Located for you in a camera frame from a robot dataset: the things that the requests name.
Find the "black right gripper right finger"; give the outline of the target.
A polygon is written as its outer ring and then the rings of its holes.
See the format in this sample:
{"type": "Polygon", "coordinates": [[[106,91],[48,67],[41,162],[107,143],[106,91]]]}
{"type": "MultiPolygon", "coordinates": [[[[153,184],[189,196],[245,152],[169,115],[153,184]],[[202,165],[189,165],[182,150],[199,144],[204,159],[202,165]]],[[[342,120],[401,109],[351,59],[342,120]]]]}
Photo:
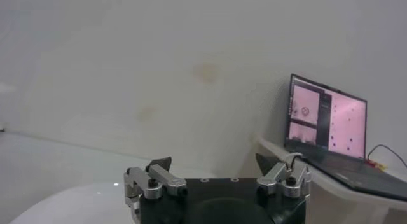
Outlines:
{"type": "Polygon", "coordinates": [[[277,157],[268,157],[256,153],[256,162],[262,176],[256,182],[258,188],[266,195],[274,195],[277,192],[291,199],[307,197],[311,192],[311,171],[305,164],[295,165],[295,159],[287,163],[277,157]]]}

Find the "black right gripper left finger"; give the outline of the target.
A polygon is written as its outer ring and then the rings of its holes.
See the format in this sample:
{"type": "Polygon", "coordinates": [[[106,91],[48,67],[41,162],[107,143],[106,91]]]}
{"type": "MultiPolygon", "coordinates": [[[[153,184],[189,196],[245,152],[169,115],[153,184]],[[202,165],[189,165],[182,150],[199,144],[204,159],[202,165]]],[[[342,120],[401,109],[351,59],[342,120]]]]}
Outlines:
{"type": "Polygon", "coordinates": [[[172,163],[171,157],[155,159],[145,166],[129,167],[124,175],[125,204],[133,212],[139,209],[141,197],[156,201],[163,194],[173,197],[187,196],[187,182],[169,172],[172,163]]]}

